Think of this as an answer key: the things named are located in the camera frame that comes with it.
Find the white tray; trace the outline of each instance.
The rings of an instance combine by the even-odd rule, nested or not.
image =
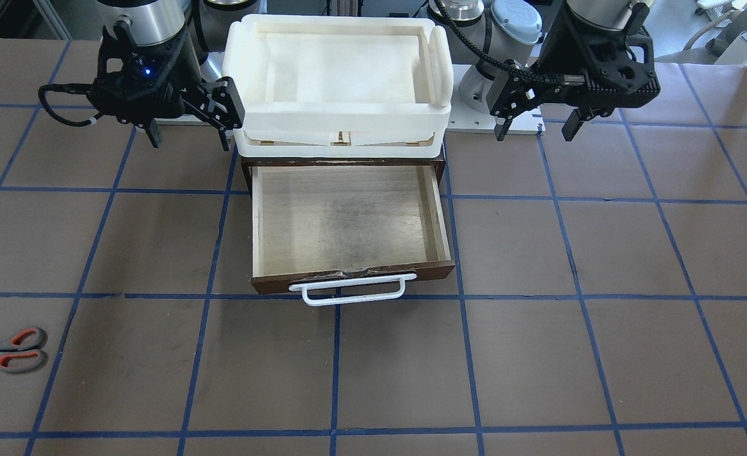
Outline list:
[[[223,74],[243,156],[433,158],[454,83],[445,31],[421,18],[248,15]]]

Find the drawer handle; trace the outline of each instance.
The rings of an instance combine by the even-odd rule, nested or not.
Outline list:
[[[289,286],[289,291],[299,291],[303,294],[303,301],[310,306],[331,306],[335,304],[367,303],[370,301],[395,300],[404,295],[407,281],[416,278],[416,274],[397,274],[393,276],[344,278],[340,280],[329,280],[327,282],[296,283]],[[341,296],[338,298],[325,298],[324,300],[313,300],[309,296],[310,289],[337,288],[338,286],[376,285],[379,283],[398,282],[399,290],[391,293],[362,294],[361,296]]]

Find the scissors handle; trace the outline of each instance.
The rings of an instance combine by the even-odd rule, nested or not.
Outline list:
[[[41,348],[46,342],[46,332],[37,326],[22,329],[9,340],[0,342],[0,352],[25,352]]]
[[[45,361],[46,354],[41,350],[0,353],[0,370],[11,374],[29,372],[38,369]]]

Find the open drawer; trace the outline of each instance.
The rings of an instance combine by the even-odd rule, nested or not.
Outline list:
[[[252,286],[309,305],[396,298],[454,269],[431,165],[252,168]],[[399,283],[392,293],[309,291]]]

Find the white lid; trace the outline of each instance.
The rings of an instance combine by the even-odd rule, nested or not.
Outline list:
[[[536,44],[542,35],[542,17],[524,0],[494,0],[492,15],[507,34],[524,44]]]

